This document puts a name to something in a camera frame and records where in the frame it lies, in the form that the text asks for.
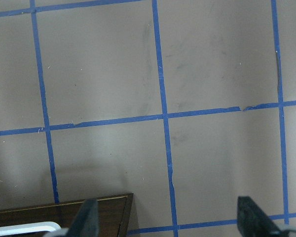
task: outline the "wooden edge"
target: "wooden edge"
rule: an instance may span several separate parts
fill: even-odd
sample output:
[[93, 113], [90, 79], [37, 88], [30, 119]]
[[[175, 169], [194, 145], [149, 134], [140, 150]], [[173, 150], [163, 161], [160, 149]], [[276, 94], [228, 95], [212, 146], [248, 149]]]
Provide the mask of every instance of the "wooden edge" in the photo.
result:
[[[108, 197], [98, 197], [98, 201], [105, 201], [110, 199], [118, 199], [118, 198], [129, 198], [129, 196], [133, 198], [133, 194], [122, 194], [122, 195], [114, 195], [114, 196], [108, 196]], [[40, 208], [46, 208], [46, 207], [54, 207], [54, 206], [64, 206], [64, 205], [72, 205], [72, 204], [79, 204], [83, 203], [83, 200], [75, 200], [75, 201], [65, 201], [58, 204], [52, 203], [52, 204], [43, 204], [43, 205], [37, 205], [37, 206], [31, 206], [31, 207], [20, 207], [20, 208], [14, 208], [14, 209], [7, 209], [7, 210], [0, 210], [0, 213], [7, 213], [7, 212], [15, 212], [15, 211], [25, 211], [25, 210], [32, 210], [32, 209], [40, 209]]]
[[125, 208], [123, 211], [123, 217], [122, 217], [121, 225], [117, 235], [118, 237], [125, 237], [127, 235], [127, 228], [128, 228], [129, 217], [130, 217], [130, 211], [132, 208], [133, 196], [134, 194], [127, 194]]

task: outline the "blue tape grid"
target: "blue tape grid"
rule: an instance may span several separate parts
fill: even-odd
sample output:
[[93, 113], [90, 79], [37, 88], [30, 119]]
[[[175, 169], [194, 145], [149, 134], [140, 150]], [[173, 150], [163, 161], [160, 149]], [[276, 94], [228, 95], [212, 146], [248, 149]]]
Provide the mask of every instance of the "blue tape grid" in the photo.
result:
[[[30, 0], [30, 8], [0, 12], [0, 17], [20, 15], [20, 14], [25, 14], [25, 13], [31, 14], [32, 25], [33, 25], [33, 36], [34, 36], [34, 42], [35, 42], [35, 51], [36, 51], [36, 58], [37, 58], [37, 72], [38, 72], [38, 78], [39, 78], [39, 86], [40, 86], [41, 102], [42, 102], [42, 110], [43, 110], [44, 126], [45, 126], [45, 127], [22, 128], [22, 129], [12, 129], [12, 130], [0, 131], [0, 136], [13, 135], [13, 134], [24, 134], [24, 133], [35, 133], [35, 132], [45, 132], [46, 140], [47, 140], [49, 162], [50, 162], [50, 171], [51, 171], [51, 176], [52, 176], [54, 199], [55, 199], [55, 202], [58, 202], [59, 198], [58, 198], [58, 192], [57, 192], [57, 180], [56, 180], [53, 149], [52, 149], [52, 142], [51, 142], [51, 133], [50, 133], [51, 130], [71, 129], [71, 128], [78, 128], [78, 127], [89, 127], [89, 126], [99, 126], [99, 125], [109, 125], [109, 124], [119, 124], [119, 123], [163, 119], [165, 141], [166, 141], [166, 151], [167, 151], [168, 178], [169, 178], [170, 200], [171, 200], [171, 211], [172, 211], [173, 225], [172, 226], [165, 226], [165, 227], [154, 227], [154, 228], [131, 230], [128, 232], [128, 234], [131, 235], [131, 234], [137, 234], [137, 233], [174, 231], [174, 235], [178, 236], [177, 230], [181, 230], [181, 229], [236, 224], [236, 220], [224, 220], [224, 221], [194, 223], [194, 224], [185, 224], [185, 225], [178, 225], [177, 224], [177, 215], [176, 215], [176, 206], [175, 206], [175, 192], [174, 192], [174, 187], [172, 184], [173, 170], [172, 170], [171, 144], [170, 144], [170, 134], [169, 134], [169, 119], [179, 118], [179, 117], [188, 117], [188, 116], [200, 116], [200, 115], [208, 115], [208, 114], [239, 112], [239, 111], [241, 111], [241, 109], [239, 107], [230, 107], [230, 108], [217, 108], [217, 109], [209, 109], [209, 110], [187, 111], [187, 112], [170, 113], [170, 114], [167, 113], [167, 104], [166, 104], [166, 95], [165, 95], [164, 77], [163, 77], [163, 66], [162, 66], [161, 43], [160, 43], [160, 32], [159, 32], [159, 22], [158, 22], [158, 12], [157, 12], [157, 0], [152, 0], [152, 12], [153, 12], [153, 19], [154, 19], [155, 42], [156, 42], [156, 53], [157, 53], [157, 61], [158, 61], [162, 114], [161, 115], [132, 117], [132, 118], [117, 118], [117, 119], [108, 119], [108, 120], [101, 120], [101, 121], [90, 121], [90, 122], [82, 122], [80, 124], [59, 124], [59, 125], [50, 125], [49, 124], [46, 97], [45, 97], [45, 86], [44, 86], [44, 81], [43, 81], [39, 39], [38, 39], [36, 12], [70, 9], [70, 8], [76, 8], [76, 7], [88, 7], [88, 6], [96, 6], [96, 5], [116, 4], [116, 3], [124, 3], [124, 2], [134, 2], [134, 1], [141, 1], [141, 0], [94, 0], [94, 1], [79, 2], [79, 3], [59, 4], [59, 5], [41, 6], [41, 7], [35, 7], [35, 0]], [[295, 101], [283, 101], [283, 86], [282, 86], [282, 75], [281, 75], [281, 53], [280, 53], [280, 43], [279, 43], [276, 0], [271, 0], [271, 8], [272, 8], [272, 20], [273, 20], [273, 32], [274, 32], [274, 45], [275, 45], [275, 50], [277, 52], [277, 60], [278, 60], [278, 67], [279, 67], [278, 68], [278, 72], [279, 72], [278, 103], [266, 103], [266, 104], [260, 104], [260, 105], [256, 105], [256, 106], [250, 106], [250, 107], [245, 108], [243, 111], [268, 109], [268, 108], [278, 108], [279, 109], [284, 214], [271, 216], [271, 218], [273, 220], [284, 219], [285, 223], [288, 224], [289, 218], [296, 218], [296, 213], [289, 213], [289, 208], [288, 208], [289, 202], [288, 202], [287, 166], [286, 166], [287, 164], [286, 164], [284, 107], [296, 106], [296, 100]]]

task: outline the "black object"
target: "black object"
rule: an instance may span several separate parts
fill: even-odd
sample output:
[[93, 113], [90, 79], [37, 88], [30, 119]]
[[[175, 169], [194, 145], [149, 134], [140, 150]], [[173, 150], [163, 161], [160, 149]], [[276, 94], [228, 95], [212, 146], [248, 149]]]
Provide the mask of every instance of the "black object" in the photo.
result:
[[88, 199], [81, 206], [66, 237], [98, 237], [99, 235], [99, 213], [98, 201]]
[[238, 197], [237, 226], [243, 237], [288, 237], [296, 230], [281, 231], [250, 197]]

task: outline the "wooden furniture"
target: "wooden furniture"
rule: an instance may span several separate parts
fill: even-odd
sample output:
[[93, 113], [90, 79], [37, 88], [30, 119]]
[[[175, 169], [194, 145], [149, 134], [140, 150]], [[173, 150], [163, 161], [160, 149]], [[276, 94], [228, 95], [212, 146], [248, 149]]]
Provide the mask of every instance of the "wooden furniture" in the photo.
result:
[[[133, 194], [98, 198], [99, 237], [125, 237], [127, 233]], [[40, 205], [0, 211], [0, 227], [34, 222], [53, 221], [62, 228], [70, 227], [84, 200]], [[28, 234], [40, 237], [45, 233]]]

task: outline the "white handle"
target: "white handle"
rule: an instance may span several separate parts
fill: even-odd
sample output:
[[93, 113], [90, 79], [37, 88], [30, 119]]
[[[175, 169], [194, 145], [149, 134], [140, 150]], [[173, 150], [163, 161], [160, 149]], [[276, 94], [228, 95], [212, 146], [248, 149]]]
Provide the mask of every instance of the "white handle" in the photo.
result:
[[59, 229], [61, 229], [60, 226], [55, 222], [37, 222], [24, 225], [0, 227], [0, 236], [17, 235], [41, 231], [51, 232]]

